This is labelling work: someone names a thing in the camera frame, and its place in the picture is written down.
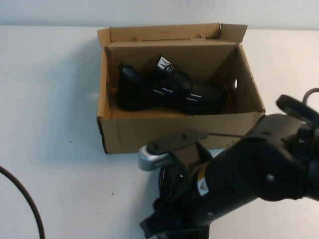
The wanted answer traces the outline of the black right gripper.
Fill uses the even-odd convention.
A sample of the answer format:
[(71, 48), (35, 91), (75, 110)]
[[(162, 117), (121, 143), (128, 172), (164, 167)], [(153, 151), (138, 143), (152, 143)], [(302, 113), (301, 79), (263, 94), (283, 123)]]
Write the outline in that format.
[[(181, 215), (195, 214), (199, 211), (202, 198), (210, 192), (205, 174), (212, 155), (202, 146), (186, 146), (173, 151), (172, 155), (178, 169), (173, 205)], [(140, 227), (146, 239), (179, 229), (176, 213), (159, 211), (141, 221)]]

